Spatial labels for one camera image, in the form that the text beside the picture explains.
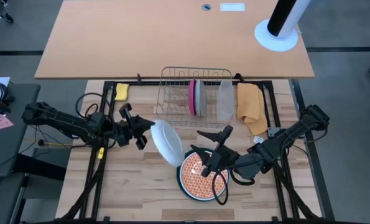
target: wire dish rack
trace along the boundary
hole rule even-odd
[[[188,88],[193,79],[202,80],[205,86],[205,116],[192,115],[189,110]],[[223,68],[165,67],[161,71],[157,117],[172,126],[222,128],[233,118],[233,115],[227,119],[217,116],[217,95],[223,80],[232,82],[231,72]]]

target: gray floor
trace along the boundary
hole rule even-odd
[[[0,50],[43,50],[61,3],[10,0],[8,11],[16,23],[0,20]],[[370,47],[370,0],[312,0],[299,26],[307,47]],[[316,145],[335,217],[370,223],[370,52],[309,53],[309,57],[316,78],[300,80],[300,86],[305,103],[318,104],[331,118],[327,137]],[[34,80],[39,60],[40,56],[0,56],[0,75],[16,83],[41,84],[40,101],[73,113],[86,82]],[[59,88],[67,89],[67,95],[56,91]],[[70,142],[52,129],[43,131]],[[33,137],[34,130],[28,130],[26,138]],[[54,150],[42,157],[64,163],[62,158],[67,158],[67,151]],[[46,180],[33,179],[29,197],[42,194],[42,183]],[[54,217],[59,184],[47,185],[54,192],[26,203],[23,220]]]

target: orange cloth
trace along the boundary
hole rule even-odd
[[[258,86],[239,83],[237,89],[237,119],[244,119],[252,135],[267,130],[264,96]]]

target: wooden table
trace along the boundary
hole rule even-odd
[[[102,80],[89,81],[86,92],[102,92]],[[273,80],[274,93],[283,127],[289,127],[297,121],[297,113],[288,80]],[[139,114],[145,119],[156,119],[154,114],[157,101],[157,86],[131,86],[128,102],[132,104],[132,114]],[[85,98],[82,113],[92,103],[99,104],[100,98]],[[114,117],[118,121],[118,108],[123,103],[116,103]],[[231,125],[234,131],[226,145],[244,154],[251,147],[253,136],[248,128],[237,119]],[[206,138],[197,135],[195,128],[177,128],[184,149],[191,144],[203,147],[215,147]],[[169,166],[160,156],[153,142],[150,131],[146,148],[139,151],[134,143],[108,152],[104,181],[99,205],[98,219],[110,216],[111,220],[236,220],[255,221],[271,220],[280,217],[279,203],[273,172],[258,174],[256,183],[245,187],[229,181],[229,200],[225,206],[215,201],[197,202],[188,198],[180,189],[176,180],[176,169]],[[295,143],[304,148],[301,140]],[[57,210],[57,217],[64,215],[73,205],[84,188],[86,170],[91,149],[74,148],[70,155],[67,173]],[[320,206],[313,183],[308,159],[304,152],[292,147],[289,154],[292,179],[296,191],[305,203],[317,215],[321,215]],[[291,216],[287,192],[286,207]],[[87,216],[92,207],[93,194],[90,196]]]
[[[221,11],[224,2],[245,11]],[[36,78],[159,78],[167,66],[225,68],[253,78],[311,78],[299,34],[288,52],[254,36],[277,0],[63,1]],[[211,10],[201,9],[209,4]]]

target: pink plate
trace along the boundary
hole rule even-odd
[[[196,115],[196,108],[195,108],[195,85],[196,80],[190,80],[189,83],[189,93],[188,93],[188,103],[189,103],[189,110],[192,115]]]

